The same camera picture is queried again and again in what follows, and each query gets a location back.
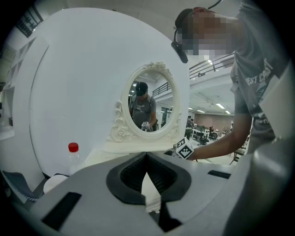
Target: mirror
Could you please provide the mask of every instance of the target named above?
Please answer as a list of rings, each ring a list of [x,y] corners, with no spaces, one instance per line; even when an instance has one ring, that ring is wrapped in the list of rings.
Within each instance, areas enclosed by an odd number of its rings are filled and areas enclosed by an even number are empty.
[[[157,71],[139,74],[128,94],[128,106],[134,124],[145,132],[162,129],[172,116],[174,100],[167,78]]]

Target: white curved panel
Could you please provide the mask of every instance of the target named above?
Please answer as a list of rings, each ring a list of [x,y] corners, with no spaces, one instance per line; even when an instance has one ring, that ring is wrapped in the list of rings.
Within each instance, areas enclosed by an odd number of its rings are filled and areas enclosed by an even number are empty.
[[[189,69],[163,34],[118,12],[74,8],[52,15],[35,35],[50,44],[35,76],[30,105],[32,142],[43,172],[68,173],[69,142],[79,144],[83,157],[94,146],[102,147],[125,84],[151,61],[164,62],[175,78],[184,135]]]

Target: person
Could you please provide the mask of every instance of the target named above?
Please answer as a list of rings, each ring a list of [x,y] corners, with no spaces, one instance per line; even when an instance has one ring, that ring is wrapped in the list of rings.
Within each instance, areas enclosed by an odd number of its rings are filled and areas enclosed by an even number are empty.
[[[129,104],[129,112],[133,122],[138,128],[142,128],[143,122],[149,122],[150,129],[156,123],[156,101],[148,95],[148,85],[144,82],[137,83],[136,95],[132,97]]]
[[[193,132],[192,128],[194,127],[194,123],[191,120],[191,116],[188,116],[188,119],[186,121],[186,130],[184,133],[184,136],[189,140],[191,133]]]
[[[242,0],[236,18],[219,15],[203,7],[185,9],[175,21],[176,41],[187,53],[210,55],[234,52],[231,71],[235,97],[232,131],[223,138],[194,150],[190,160],[228,155],[244,144],[251,123],[248,153],[274,140],[275,135],[260,102],[269,93],[289,57],[274,27],[251,0]]]

